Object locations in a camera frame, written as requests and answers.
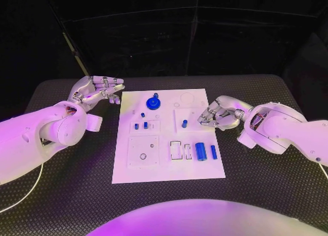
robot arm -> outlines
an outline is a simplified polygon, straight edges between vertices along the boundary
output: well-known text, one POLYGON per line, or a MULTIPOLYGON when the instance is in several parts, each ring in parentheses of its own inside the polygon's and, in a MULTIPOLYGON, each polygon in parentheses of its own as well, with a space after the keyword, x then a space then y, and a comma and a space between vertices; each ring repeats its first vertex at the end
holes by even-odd
POLYGON ((74 145, 84 130, 97 132, 102 117, 86 114, 102 99, 119 104, 113 94, 123 80, 84 76, 67 101, 0 123, 0 185, 21 177, 50 157, 74 145))
POLYGON ((221 130, 234 128, 240 120, 244 129, 237 141, 243 145, 253 148, 257 144, 274 154, 282 154, 293 145, 311 161, 328 166, 326 120, 308 122, 303 115, 280 103, 251 107, 227 96, 217 97, 198 118, 201 125, 221 130))

cable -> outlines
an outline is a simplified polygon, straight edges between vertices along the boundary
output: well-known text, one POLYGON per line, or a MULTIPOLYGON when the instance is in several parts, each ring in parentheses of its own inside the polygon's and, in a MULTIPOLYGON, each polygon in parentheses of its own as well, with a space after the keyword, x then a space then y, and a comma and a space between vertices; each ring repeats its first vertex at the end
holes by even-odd
POLYGON ((31 193, 31 191, 32 191, 32 189, 34 189, 34 187, 35 187, 35 185, 37 185, 37 183, 38 183, 38 180, 40 180, 40 177, 41 177, 41 169, 43 169, 43 163, 41 163, 38 178, 37 178, 37 181, 35 181, 35 183, 34 183, 34 185, 32 185, 32 187, 31 187, 30 192, 24 195, 24 197, 20 199, 20 201, 18 201, 17 203, 14 203, 14 204, 12 204, 11 206, 8 206, 5 209, 0 210, 0 213, 2 213, 4 211, 9 210, 9 209, 11 209, 14 206, 17 206, 17 205, 22 202, 22 200, 27 198, 28 194, 31 193))
POLYGON ((321 170, 322 170, 322 172, 325 173, 325 177, 326 177, 326 179, 328 179, 328 174, 326 174, 326 172, 325 172, 323 167, 322 167, 321 164, 319 164, 319 167, 321 167, 321 170))

gray textured table surface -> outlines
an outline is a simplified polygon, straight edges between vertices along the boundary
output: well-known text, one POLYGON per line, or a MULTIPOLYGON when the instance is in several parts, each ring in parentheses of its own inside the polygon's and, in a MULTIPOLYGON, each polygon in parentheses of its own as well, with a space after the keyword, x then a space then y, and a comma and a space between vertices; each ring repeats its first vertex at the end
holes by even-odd
MULTIPOLYGON (((66 100, 76 80, 43 82, 27 112, 66 100)), ((282 79, 273 75, 126 78, 125 91, 205 89, 211 102, 228 95, 250 105, 274 101, 299 111, 282 79)), ((215 131, 224 179, 110 184, 119 106, 100 101, 90 112, 103 118, 99 133, 60 151, 44 165, 38 185, 0 215, 0 235, 84 235, 116 216, 178 199, 223 199, 282 213, 328 232, 328 181, 316 163, 290 147, 283 155, 237 141, 241 126, 215 131)), ((28 192, 40 168, 0 186, 0 209, 28 192)))

dark background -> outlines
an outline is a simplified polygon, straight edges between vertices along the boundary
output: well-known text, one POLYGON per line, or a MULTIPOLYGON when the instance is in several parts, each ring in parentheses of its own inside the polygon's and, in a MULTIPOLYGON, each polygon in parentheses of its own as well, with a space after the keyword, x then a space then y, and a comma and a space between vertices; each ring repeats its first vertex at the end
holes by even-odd
POLYGON ((90 75, 276 74, 328 119, 328 0, 1 1, 0 121, 41 81, 83 76, 61 32, 90 75))

robotic hand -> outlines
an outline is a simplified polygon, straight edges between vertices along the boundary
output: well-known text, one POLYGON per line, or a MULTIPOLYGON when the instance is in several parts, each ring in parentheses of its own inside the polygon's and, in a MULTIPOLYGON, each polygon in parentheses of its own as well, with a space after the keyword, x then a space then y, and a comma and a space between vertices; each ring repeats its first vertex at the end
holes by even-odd
POLYGON ((102 99, 119 104, 113 94, 123 80, 84 76, 67 101, 0 123, 0 185, 21 177, 50 157, 74 145, 84 130, 97 132, 102 117, 86 114, 102 99))
POLYGON ((308 122, 303 115, 280 103, 253 107, 228 96, 217 97, 198 118, 201 125, 223 131, 234 128, 240 120, 244 129, 237 141, 244 146, 253 148, 257 144, 269 152, 282 154, 293 145, 311 161, 328 166, 328 120, 308 122))

